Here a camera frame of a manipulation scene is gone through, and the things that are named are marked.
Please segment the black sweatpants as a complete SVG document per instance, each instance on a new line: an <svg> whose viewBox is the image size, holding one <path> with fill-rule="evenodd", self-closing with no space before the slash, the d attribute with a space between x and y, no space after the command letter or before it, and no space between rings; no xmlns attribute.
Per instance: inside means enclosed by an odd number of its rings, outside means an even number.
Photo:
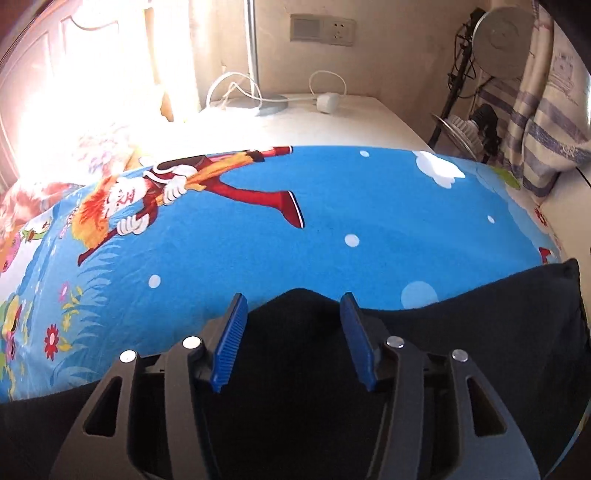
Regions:
<svg viewBox="0 0 591 480"><path fill-rule="evenodd" d="M122 352L103 378L1 408L5 479L541 479L590 402L577 261L411 310L359 382L338 301L304 289L249 316L228 384L204 345Z"/></svg>

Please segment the cartoon print bed sheet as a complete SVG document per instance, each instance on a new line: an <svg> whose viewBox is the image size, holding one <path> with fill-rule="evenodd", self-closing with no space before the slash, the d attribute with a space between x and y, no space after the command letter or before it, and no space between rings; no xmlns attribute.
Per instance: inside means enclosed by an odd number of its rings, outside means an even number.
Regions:
<svg viewBox="0 0 591 480"><path fill-rule="evenodd" d="M165 204L142 168L70 192L8 240L1 398L100 379L197 333L235 294L416 308L561 259L508 173L427 151L312 146L225 162Z"/></svg>

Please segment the white wall switch socket panel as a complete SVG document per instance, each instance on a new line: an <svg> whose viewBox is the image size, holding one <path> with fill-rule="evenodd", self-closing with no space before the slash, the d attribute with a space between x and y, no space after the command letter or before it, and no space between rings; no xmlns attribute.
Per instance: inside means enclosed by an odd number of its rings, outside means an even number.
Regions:
<svg viewBox="0 0 591 480"><path fill-rule="evenodd" d="M291 14L290 41L313 42L332 46L353 46L356 21L348 18Z"/></svg>

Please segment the round studio lamp head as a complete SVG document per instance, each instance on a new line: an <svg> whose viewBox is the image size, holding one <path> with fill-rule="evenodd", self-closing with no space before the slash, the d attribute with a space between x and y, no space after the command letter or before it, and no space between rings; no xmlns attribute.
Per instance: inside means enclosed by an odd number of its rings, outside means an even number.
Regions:
<svg viewBox="0 0 591 480"><path fill-rule="evenodd" d="M467 120L454 114L448 118L432 114L432 118L462 158L487 164L498 155L501 145L497 132L499 118L491 105L479 106Z"/></svg>

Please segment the striped hanging cloth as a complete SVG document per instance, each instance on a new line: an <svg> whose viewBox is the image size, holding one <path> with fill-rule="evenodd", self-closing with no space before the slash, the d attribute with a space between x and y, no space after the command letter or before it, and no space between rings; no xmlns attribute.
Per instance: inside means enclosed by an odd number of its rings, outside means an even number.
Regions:
<svg viewBox="0 0 591 480"><path fill-rule="evenodd" d="M538 1L525 70L495 81L480 101L500 116L494 160L543 202L560 174L590 162L590 72L566 34Z"/></svg>

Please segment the pink floral blanket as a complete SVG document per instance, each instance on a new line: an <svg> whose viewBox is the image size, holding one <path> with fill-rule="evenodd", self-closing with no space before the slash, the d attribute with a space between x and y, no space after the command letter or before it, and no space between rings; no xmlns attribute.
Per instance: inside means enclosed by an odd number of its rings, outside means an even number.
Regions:
<svg viewBox="0 0 591 480"><path fill-rule="evenodd" d="M123 140L79 139L49 162L24 175L1 196L1 271L14 261L20 244L39 239L48 224L22 234L24 226L74 191L137 166L139 148Z"/></svg>

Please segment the black light stand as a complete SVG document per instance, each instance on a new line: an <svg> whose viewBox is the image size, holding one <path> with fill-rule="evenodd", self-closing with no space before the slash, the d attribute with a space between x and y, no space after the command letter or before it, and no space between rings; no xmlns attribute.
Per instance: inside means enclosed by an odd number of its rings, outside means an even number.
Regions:
<svg viewBox="0 0 591 480"><path fill-rule="evenodd" d="M459 99L463 99L462 91L468 80L477 78L475 57L473 53L473 36L478 22L486 14L480 7L474 9L469 19L457 30L454 37L454 59L447 74L449 94L440 117L446 119Z"/></svg>

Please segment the round grey reflector disc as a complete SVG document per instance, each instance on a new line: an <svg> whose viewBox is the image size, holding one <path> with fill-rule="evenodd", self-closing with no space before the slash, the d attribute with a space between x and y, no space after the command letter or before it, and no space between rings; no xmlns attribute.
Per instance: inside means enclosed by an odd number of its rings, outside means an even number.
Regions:
<svg viewBox="0 0 591 480"><path fill-rule="evenodd" d="M520 7L487 12L477 23L472 49L478 66L499 79L521 77L529 55L534 15Z"/></svg>

